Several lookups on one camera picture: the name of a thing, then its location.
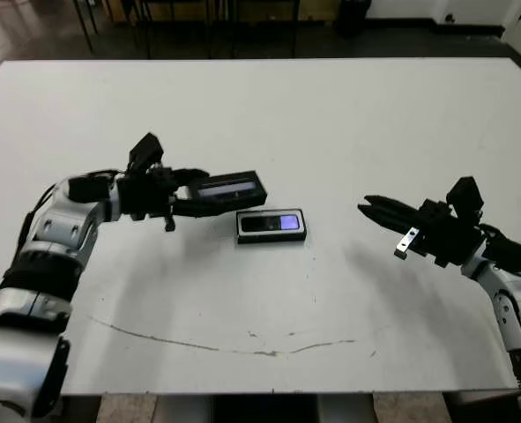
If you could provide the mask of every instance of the black metal frame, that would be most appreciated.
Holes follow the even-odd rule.
[[[90,5],[89,0],[85,0],[87,5],[88,14],[90,15],[90,20],[92,21],[92,27],[95,34],[98,34],[98,27],[95,25],[95,19],[93,18],[93,12],[92,12],[92,6]],[[76,9],[76,13],[78,14],[78,19],[80,21],[80,26],[82,27],[82,32],[84,33],[84,38],[86,39],[86,44],[88,49],[90,50],[90,53],[93,54],[93,45],[92,41],[90,40],[90,35],[87,32],[86,23],[84,22],[84,17],[82,16],[82,11],[80,10],[80,5],[78,0],[72,0],[74,3],[74,8]]]
[[[287,3],[288,1],[293,2],[294,11],[293,11],[293,25],[294,25],[294,37],[292,41],[292,57],[295,57],[295,46],[297,42],[297,24],[299,22],[299,5],[300,0],[227,0],[228,1],[228,9],[229,9],[229,19],[231,20],[231,25],[233,27],[233,45],[231,47],[231,57],[236,58],[236,42],[237,42],[237,33],[238,33],[238,24],[239,24],[239,6],[241,2],[248,3]]]
[[[203,0],[205,3],[205,42],[207,43],[207,58],[211,59],[211,40],[210,40],[210,18],[209,18],[209,0]],[[168,3],[170,5],[170,16],[172,17],[172,22],[175,22],[175,10],[174,3],[176,0],[140,0],[141,5],[141,15],[145,23],[145,49],[146,49],[146,58],[152,59],[151,55],[151,46],[150,40],[148,36],[148,27],[153,22],[153,15],[151,14],[151,9],[148,6],[149,3],[153,4],[165,4]],[[186,0],[179,3],[199,3],[192,2],[190,0]]]

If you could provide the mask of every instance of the chair leg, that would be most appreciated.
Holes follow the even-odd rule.
[[[108,8],[109,20],[111,22],[114,22],[114,20],[113,20],[113,11],[111,10],[111,6],[109,5],[109,0],[105,0],[105,6]]]
[[[87,11],[90,14],[90,20],[92,21],[93,31],[95,33],[98,33],[98,28],[95,25],[95,19],[93,18],[93,12],[92,12],[92,6],[90,5],[90,0],[86,0],[86,6],[87,6]]]
[[[211,59],[211,41],[209,36],[209,0],[205,0],[205,42],[207,43],[207,58]]]
[[[125,22],[127,22],[127,25],[130,27],[130,34],[133,37],[133,44],[135,44],[135,48],[138,49],[137,31],[136,31],[134,25],[132,25],[130,22],[130,11],[132,9],[135,9],[135,14],[137,15],[137,22],[140,22],[140,16],[138,15],[137,5],[135,4],[135,2],[133,0],[132,4],[130,5],[130,9],[127,10],[127,4],[125,4],[125,2],[121,2],[121,4],[123,6],[123,15],[125,16]]]
[[[231,3],[229,6],[230,13],[232,15],[232,26],[233,26],[233,45],[231,46],[231,58],[236,58],[236,42],[238,38],[238,24],[239,24],[239,0],[227,0],[228,3]]]
[[[80,21],[80,26],[82,26],[82,32],[84,33],[84,38],[86,38],[86,44],[90,53],[93,54],[93,46],[90,41],[90,35],[87,33],[86,24],[84,23],[84,18],[82,17],[82,11],[80,10],[80,6],[78,4],[78,0],[72,0],[74,3],[74,9],[76,9],[76,13],[78,14],[78,19]]]
[[[148,6],[148,2],[143,1],[143,4],[144,4],[144,6],[146,8],[146,16],[148,17],[148,21],[150,23],[152,23],[153,22],[153,15],[151,14],[151,8]]]
[[[299,21],[299,2],[300,0],[294,0],[294,45],[292,46],[292,58],[295,58],[295,45],[297,42],[297,24]]]
[[[151,56],[151,43],[148,36],[148,26],[150,25],[150,22],[153,17],[151,15],[151,11],[148,8],[148,3],[145,0],[141,0],[140,4],[140,12],[141,17],[143,21],[143,27],[145,28],[145,49],[146,49],[146,58],[148,60],[152,59]]]
[[[175,22],[174,2],[170,2],[170,16],[172,17],[172,22]]]

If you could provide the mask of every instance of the metal bracket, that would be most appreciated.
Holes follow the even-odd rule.
[[[416,227],[412,227],[409,229],[409,232],[405,234],[401,241],[399,241],[398,246],[395,248],[395,252],[393,253],[395,256],[399,257],[401,260],[405,260],[407,258],[407,250],[411,246],[413,240],[419,234],[419,229]]]

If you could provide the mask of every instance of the small display screen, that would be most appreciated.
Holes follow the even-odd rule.
[[[227,185],[218,185],[216,187],[202,188],[197,192],[201,197],[214,197],[238,191],[246,191],[256,188],[254,182],[229,183]]]
[[[256,216],[242,218],[243,232],[292,231],[299,229],[299,220],[294,214],[282,216]]]

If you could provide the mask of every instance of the floor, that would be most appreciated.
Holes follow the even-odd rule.
[[[136,30],[133,38],[132,28],[111,23],[100,5],[96,5],[94,14],[99,29],[97,35],[85,15],[94,47],[92,54],[86,46],[71,0],[0,0],[0,63],[4,60],[146,58],[142,30]],[[150,35],[154,59],[208,57],[205,31],[198,23],[156,25],[151,28]],[[285,25],[243,26],[239,30],[236,56],[289,58],[292,36],[291,28]],[[230,26],[214,26],[210,47],[212,58],[231,58]],[[304,23],[298,29],[296,47],[296,57],[307,58],[496,56],[511,57],[521,66],[521,56],[495,35],[475,30],[438,31],[427,22],[391,21],[386,25],[370,22],[362,33],[346,40],[330,25]],[[441,394],[412,395],[377,396],[376,411],[380,421],[450,421]],[[104,397],[98,421],[148,422],[155,401],[152,396]],[[96,410],[100,407],[99,401],[95,407]]]

